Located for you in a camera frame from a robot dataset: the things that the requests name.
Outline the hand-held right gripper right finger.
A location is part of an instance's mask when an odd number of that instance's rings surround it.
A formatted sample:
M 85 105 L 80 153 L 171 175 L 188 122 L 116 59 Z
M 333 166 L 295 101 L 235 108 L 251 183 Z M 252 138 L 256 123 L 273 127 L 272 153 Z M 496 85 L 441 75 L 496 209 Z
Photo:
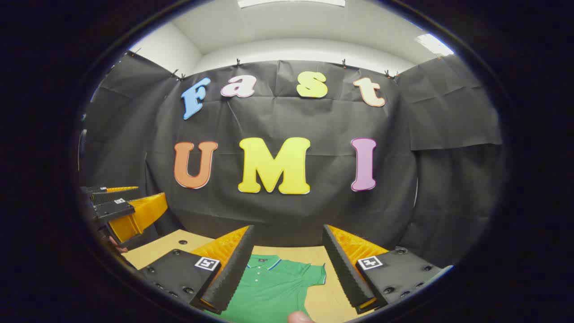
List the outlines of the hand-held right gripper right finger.
M 404 247 L 387 250 L 332 225 L 322 227 L 322 243 L 357 314 L 410 298 L 452 269 Z

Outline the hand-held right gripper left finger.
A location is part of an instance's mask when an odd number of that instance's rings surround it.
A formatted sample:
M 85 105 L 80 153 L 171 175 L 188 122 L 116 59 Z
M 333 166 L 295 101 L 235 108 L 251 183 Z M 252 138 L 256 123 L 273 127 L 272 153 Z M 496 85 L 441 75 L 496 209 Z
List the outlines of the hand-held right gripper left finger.
M 139 269 L 138 274 L 176 302 L 221 314 L 248 265 L 255 233 L 255 227 L 249 225 L 192 252 L 173 249 Z

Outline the green T-shirt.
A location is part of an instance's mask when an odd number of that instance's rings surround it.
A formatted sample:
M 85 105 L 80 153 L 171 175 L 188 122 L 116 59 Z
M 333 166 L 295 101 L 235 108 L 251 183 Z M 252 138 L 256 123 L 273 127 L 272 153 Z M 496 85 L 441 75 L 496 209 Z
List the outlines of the green T-shirt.
M 287 323 L 305 308 L 308 288 L 326 282 L 324 265 L 252 255 L 226 310 L 215 317 L 230 323 Z

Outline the black backdrop cloth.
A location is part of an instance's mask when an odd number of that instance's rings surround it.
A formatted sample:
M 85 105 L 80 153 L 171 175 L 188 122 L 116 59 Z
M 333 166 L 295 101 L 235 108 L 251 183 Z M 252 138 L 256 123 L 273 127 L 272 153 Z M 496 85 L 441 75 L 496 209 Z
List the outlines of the black backdrop cloth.
M 140 57 L 87 105 L 83 186 L 164 192 L 152 227 L 320 245 L 325 224 L 455 264 L 508 178 L 500 123 L 457 57 L 395 78 L 320 61 L 261 61 L 176 79 Z

